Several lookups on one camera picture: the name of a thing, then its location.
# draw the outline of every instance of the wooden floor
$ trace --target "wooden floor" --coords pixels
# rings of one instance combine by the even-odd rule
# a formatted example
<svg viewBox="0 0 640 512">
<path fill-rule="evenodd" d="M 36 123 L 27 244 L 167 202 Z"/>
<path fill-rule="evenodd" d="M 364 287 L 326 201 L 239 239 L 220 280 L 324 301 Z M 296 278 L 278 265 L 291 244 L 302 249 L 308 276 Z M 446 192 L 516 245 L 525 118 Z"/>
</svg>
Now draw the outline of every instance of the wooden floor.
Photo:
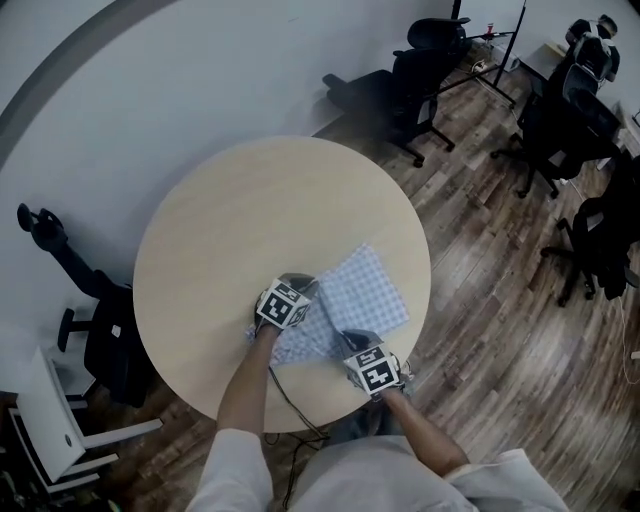
<svg viewBox="0 0 640 512">
<path fill-rule="evenodd" d="M 524 73 L 504 88 L 522 105 Z M 478 83 L 447 93 L 437 126 L 458 147 L 432 136 L 416 140 L 427 156 L 422 169 L 386 144 L 364 141 L 344 127 L 320 134 L 363 152 L 402 187 L 424 226 L 433 270 L 429 312 L 410 357 L 418 385 L 415 403 L 452 435 L 472 461 L 490 461 L 524 448 L 572 510 L 618 510 L 640 480 L 636 387 L 622 371 L 619 302 L 599 291 L 587 302 L 578 287 L 565 309 L 556 305 L 568 266 L 543 260 L 542 247 L 566 245 L 555 230 L 581 199 L 570 185 L 551 201 L 536 179 L 524 200 L 515 190 L 524 168 L 489 158 L 516 131 L 503 102 Z M 585 196 L 599 195 L 608 173 L 585 168 L 575 181 Z M 639 272 L 634 254 L 632 268 Z M 638 346 L 640 294 L 623 297 L 627 343 Z M 632 379 L 640 365 L 629 364 Z M 158 381 L 140 411 L 107 406 L 98 393 L 89 410 L 96 428 L 160 416 L 162 430 L 122 444 L 121 461 L 103 490 L 125 510 L 183 510 L 193 495 L 215 431 Z M 281 501 L 293 440 L 266 447 Z M 312 450 L 300 451 L 302 469 Z M 274 509 L 280 508 L 280 501 Z"/>
</svg>

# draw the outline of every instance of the white chair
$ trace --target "white chair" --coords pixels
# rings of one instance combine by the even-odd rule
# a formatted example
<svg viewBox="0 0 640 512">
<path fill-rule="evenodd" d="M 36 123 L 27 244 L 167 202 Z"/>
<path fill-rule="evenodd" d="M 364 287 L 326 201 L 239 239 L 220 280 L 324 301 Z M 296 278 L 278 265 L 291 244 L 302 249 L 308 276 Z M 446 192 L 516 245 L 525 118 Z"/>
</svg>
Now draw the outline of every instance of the white chair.
<svg viewBox="0 0 640 512">
<path fill-rule="evenodd" d="M 9 410 L 11 420 L 31 465 L 49 493 L 64 491 L 98 480 L 100 478 L 98 474 L 91 473 L 57 483 L 65 477 L 89 472 L 118 460 L 118 455 L 111 454 L 76 464 L 87 449 L 123 441 L 162 426 L 162 421 L 155 419 L 103 434 L 85 436 L 71 411 L 72 409 L 85 408 L 87 403 L 85 401 L 67 401 L 53 362 L 43 354 L 40 348 L 36 351 L 31 363 L 27 388 L 18 395 L 17 406 L 17 409 Z M 38 469 L 18 425 L 17 417 L 22 419 L 33 451 L 37 454 L 40 465 L 44 468 L 51 483 L 45 480 Z"/>
</svg>

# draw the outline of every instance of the white sleeve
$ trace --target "white sleeve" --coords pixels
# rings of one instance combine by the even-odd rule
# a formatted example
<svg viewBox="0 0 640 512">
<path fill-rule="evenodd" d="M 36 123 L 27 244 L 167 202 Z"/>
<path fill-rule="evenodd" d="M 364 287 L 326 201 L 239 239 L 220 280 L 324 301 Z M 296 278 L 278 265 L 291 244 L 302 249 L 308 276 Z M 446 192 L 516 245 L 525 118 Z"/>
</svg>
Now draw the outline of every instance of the white sleeve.
<svg viewBox="0 0 640 512">
<path fill-rule="evenodd" d="M 272 499 L 273 484 L 258 436 L 218 431 L 187 512 L 264 512 Z"/>
<path fill-rule="evenodd" d="M 524 450 L 503 453 L 494 464 L 462 466 L 444 479 L 482 512 L 569 511 Z"/>
</svg>

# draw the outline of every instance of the round wooden table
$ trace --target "round wooden table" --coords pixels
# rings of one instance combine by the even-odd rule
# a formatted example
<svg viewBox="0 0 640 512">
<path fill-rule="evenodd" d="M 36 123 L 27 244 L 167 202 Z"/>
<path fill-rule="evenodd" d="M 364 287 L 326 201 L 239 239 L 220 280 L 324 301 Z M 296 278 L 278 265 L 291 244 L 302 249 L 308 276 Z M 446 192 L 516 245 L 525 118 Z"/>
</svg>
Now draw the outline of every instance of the round wooden table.
<svg viewBox="0 0 640 512">
<path fill-rule="evenodd" d="M 164 199 L 134 277 L 138 329 L 151 361 L 188 404 L 216 418 L 247 350 L 260 292 L 285 272 L 317 276 L 367 243 L 409 310 L 386 336 L 404 362 L 422 328 L 429 249 L 411 203 L 376 164 L 316 138 L 275 137 L 224 151 Z M 292 402 L 324 425 L 367 402 L 340 362 L 276 368 Z M 266 432 L 305 429 L 269 381 Z"/>
</svg>

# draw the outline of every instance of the black office chair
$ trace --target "black office chair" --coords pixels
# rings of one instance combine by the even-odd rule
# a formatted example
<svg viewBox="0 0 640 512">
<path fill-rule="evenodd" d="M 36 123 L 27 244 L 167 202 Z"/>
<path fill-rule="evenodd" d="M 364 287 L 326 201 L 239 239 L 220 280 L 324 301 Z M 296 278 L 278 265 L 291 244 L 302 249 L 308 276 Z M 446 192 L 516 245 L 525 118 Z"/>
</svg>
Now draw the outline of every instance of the black office chair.
<svg viewBox="0 0 640 512">
<path fill-rule="evenodd" d="M 380 70 L 345 82 L 335 75 L 322 80 L 327 97 L 374 138 L 386 140 L 415 157 L 422 167 L 424 155 L 409 146 L 429 131 L 453 151 L 455 144 L 433 126 L 442 81 L 462 61 L 470 48 L 462 25 L 469 20 L 421 20 L 409 30 L 415 48 L 396 51 L 393 72 Z M 425 105 L 426 120 L 419 122 Z"/>
<path fill-rule="evenodd" d="M 518 119 L 522 136 L 514 133 L 510 138 L 521 147 L 491 153 L 494 159 L 504 155 L 528 164 L 525 188 L 518 191 L 520 198 L 531 190 L 536 171 L 549 184 L 551 198 L 555 199 L 558 188 L 554 180 L 574 178 L 584 162 L 619 153 L 612 139 L 620 121 L 596 98 L 597 91 L 598 82 L 579 66 L 572 66 L 567 73 L 562 96 L 532 81 L 531 95 Z M 556 166 L 549 159 L 560 150 L 567 156 Z"/>
<path fill-rule="evenodd" d="M 91 270 L 69 247 L 64 227 L 53 213 L 42 209 L 35 214 L 21 204 L 18 222 L 40 249 L 51 253 L 82 292 L 100 301 L 91 321 L 76 322 L 74 311 L 65 311 L 58 348 L 66 350 L 71 332 L 87 331 L 84 365 L 89 373 L 109 389 L 114 401 L 141 407 L 154 369 L 138 334 L 131 288 L 114 284 L 100 270 Z"/>
<path fill-rule="evenodd" d="M 558 305 L 564 307 L 580 277 L 585 276 L 587 300 L 595 296 L 593 276 L 605 289 L 607 299 L 622 295 L 627 284 L 638 288 L 640 279 L 629 269 L 627 253 L 632 243 L 640 240 L 637 222 L 640 210 L 640 158 L 631 160 L 628 153 L 616 159 L 616 169 L 605 193 L 587 199 L 573 220 L 558 222 L 560 231 L 566 230 L 573 251 L 559 247 L 545 247 L 540 254 L 560 256 L 572 262 Z"/>
</svg>

